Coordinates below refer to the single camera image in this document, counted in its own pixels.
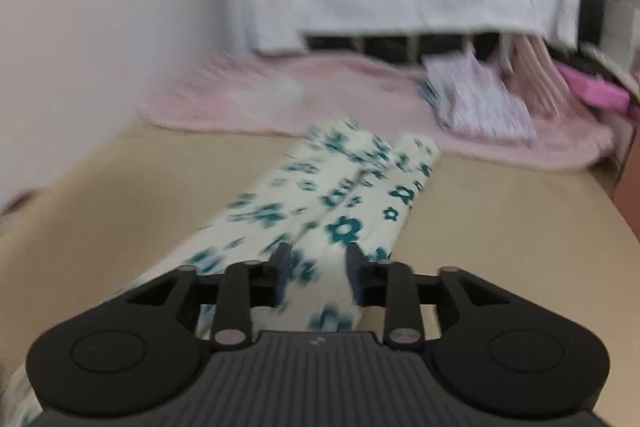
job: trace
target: white cloth with blue flowers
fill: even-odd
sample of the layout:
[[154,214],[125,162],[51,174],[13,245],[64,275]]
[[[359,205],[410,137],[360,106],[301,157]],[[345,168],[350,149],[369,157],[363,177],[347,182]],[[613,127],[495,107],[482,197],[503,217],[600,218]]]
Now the white cloth with blue flowers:
[[[264,261],[287,241],[293,250],[284,301],[275,310],[254,309],[256,329],[351,330],[360,309],[345,273],[345,247],[357,241],[367,256],[388,258],[438,156],[426,137],[402,137],[391,147],[353,120],[314,127],[248,192],[123,291],[181,264],[206,275]],[[203,307],[198,336],[208,334],[213,313]],[[2,402],[3,425],[22,427],[40,413],[24,367]]]

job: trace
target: blue flower pattern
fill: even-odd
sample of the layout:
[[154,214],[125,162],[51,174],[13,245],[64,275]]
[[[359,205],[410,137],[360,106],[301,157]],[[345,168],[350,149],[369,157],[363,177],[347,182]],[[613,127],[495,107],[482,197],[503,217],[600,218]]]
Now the blue flower pattern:
[[367,253],[365,257],[370,261],[382,261],[389,259],[391,256],[384,248],[377,247],[372,253]]
[[386,162],[388,161],[386,154],[381,154],[377,151],[365,151],[362,155],[364,156],[366,162],[376,169],[384,168]]
[[385,221],[397,221],[400,212],[398,212],[394,207],[388,206],[382,211],[382,214],[385,216]]
[[426,163],[420,164],[420,171],[422,172],[422,174],[424,174],[427,177],[431,176],[431,167],[428,166]]
[[352,131],[360,130],[360,126],[358,125],[358,122],[353,120],[353,118],[348,118],[347,120],[344,121],[344,124]]
[[347,192],[355,187],[356,183],[348,178],[343,178],[338,183],[338,188],[334,188],[328,195],[320,198],[321,203],[327,208],[335,208],[344,201]]
[[344,146],[348,141],[349,137],[346,134],[334,129],[324,137],[324,147],[331,152],[344,152]]
[[278,221],[283,221],[287,217],[280,212],[282,203],[269,203],[258,206],[253,212],[244,214],[233,214],[227,220],[231,222],[245,221],[249,223],[260,223],[264,229],[273,228]]
[[286,185],[288,181],[289,180],[287,178],[274,178],[269,186],[275,188],[284,187],[284,185]]
[[227,208],[242,208],[242,207],[247,206],[248,204],[250,204],[252,201],[254,201],[255,198],[257,198],[257,194],[254,194],[254,193],[249,193],[248,192],[248,193],[245,193],[245,194],[240,194],[236,201],[232,201],[226,207]]
[[235,247],[239,247],[240,245],[242,245],[242,243],[244,243],[244,237],[238,237],[237,239],[229,241],[226,244],[225,250],[231,250]]
[[402,172],[407,172],[407,163],[409,163],[409,156],[405,153],[400,153],[398,155],[398,159],[396,160],[396,167],[398,167]]
[[402,203],[408,205],[410,201],[414,200],[415,192],[410,188],[406,188],[404,185],[396,185],[396,190],[390,191],[389,196],[400,198]]
[[327,304],[321,312],[311,317],[308,329],[314,331],[351,331],[353,319],[350,315],[342,315],[337,306]]
[[382,138],[378,136],[374,136],[372,142],[373,142],[374,155],[385,162],[388,161],[389,154],[391,152],[391,147],[389,147],[389,145]]
[[385,173],[379,169],[374,169],[371,171],[371,175],[377,180],[386,180],[387,176]]
[[318,280],[317,262],[316,259],[305,259],[300,248],[293,249],[289,265],[289,280],[296,281],[301,286],[306,286],[310,282]]
[[312,182],[309,180],[302,180],[300,183],[298,183],[298,187],[300,188],[300,190],[304,190],[305,192],[314,192],[318,189],[318,185],[316,184],[316,182]]
[[367,159],[358,154],[352,153],[349,155],[349,161],[351,163],[366,163]]
[[351,198],[351,200],[349,200],[349,203],[347,203],[345,206],[347,208],[353,208],[354,206],[357,206],[361,203],[362,203],[362,198],[360,196],[354,196],[353,198]]
[[205,248],[185,261],[185,264],[194,266],[198,271],[198,275],[208,275],[218,273],[223,268],[226,255],[220,255],[213,247]]
[[360,238],[358,232],[362,230],[362,221],[355,217],[340,216],[337,221],[327,225],[325,230],[329,234],[329,243],[342,243],[346,247]]
[[287,172],[304,172],[305,174],[318,174],[318,172],[320,172],[318,166],[309,162],[292,162],[285,165],[282,170]]

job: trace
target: white wall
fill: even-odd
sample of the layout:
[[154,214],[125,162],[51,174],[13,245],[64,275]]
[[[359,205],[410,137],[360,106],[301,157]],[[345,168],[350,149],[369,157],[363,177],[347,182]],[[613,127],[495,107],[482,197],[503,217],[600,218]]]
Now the white wall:
[[222,0],[0,0],[0,204],[220,45]]

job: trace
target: pink towel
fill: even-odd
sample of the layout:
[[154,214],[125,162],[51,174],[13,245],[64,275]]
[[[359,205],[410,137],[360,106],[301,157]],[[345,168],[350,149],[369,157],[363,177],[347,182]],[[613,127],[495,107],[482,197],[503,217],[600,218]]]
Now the pink towel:
[[417,94],[424,70],[399,70],[357,54],[240,60],[216,57],[191,78],[153,97],[139,116],[197,131],[302,136],[308,127],[347,114],[387,140],[428,134],[449,153],[538,169],[578,169],[610,152],[613,135],[572,97],[544,42],[516,38],[510,90],[522,97],[538,136],[532,142],[473,142],[441,129]]

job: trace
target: folded fabric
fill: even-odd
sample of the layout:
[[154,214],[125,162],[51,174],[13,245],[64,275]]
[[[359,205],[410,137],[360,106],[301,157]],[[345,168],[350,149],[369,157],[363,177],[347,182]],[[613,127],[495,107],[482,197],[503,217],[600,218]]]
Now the folded fabric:
[[[581,104],[568,89],[557,87],[555,102],[545,103],[559,104],[576,118],[547,117],[539,109],[537,92],[544,89],[547,97],[553,93],[546,83],[561,82],[566,87],[542,39],[517,36],[512,44],[516,48],[512,64],[518,71],[505,78],[506,87],[527,105],[537,140],[489,142],[457,136],[442,129],[428,104],[416,96],[417,81],[424,78],[422,68],[401,70],[363,55],[336,52],[278,59],[216,56],[206,67],[149,99],[138,115],[169,128],[304,136],[314,121],[350,114],[387,140],[407,133],[426,134],[447,152],[535,169],[580,169],[607,155],[612,132],[585,107],[580,110]],[[282,92],[289,80],[297,87],[273,108],[269,104],[274,96],[260,99],[262,87],[280,86],[275,92]],[[238,96],[238,90],[245,93]],[[567,105],[566,97],[573,102]]]
[[[367,256],[387,259],[438,156],[427,137],[402,137],[391,147],[353,120],[314,127],[226,210],[122,291],[181,264],[206,275],[264,261],[286,241],[294,248],[284,301],[275,310],[253,309],[256,329],[350,330],[360,309],[345,272],[346,246],[356,241]],[[214,312],[202,307],[197,336],[207,337]],[[2,395],[0,411],[5,427],[26,426],[39,415],[24,367]]]
[[492,67],[472,52],[425,55],[422,58],[436,92],[440,124],[470,139],[532,140],[536,138],[527,106],[507,92]]

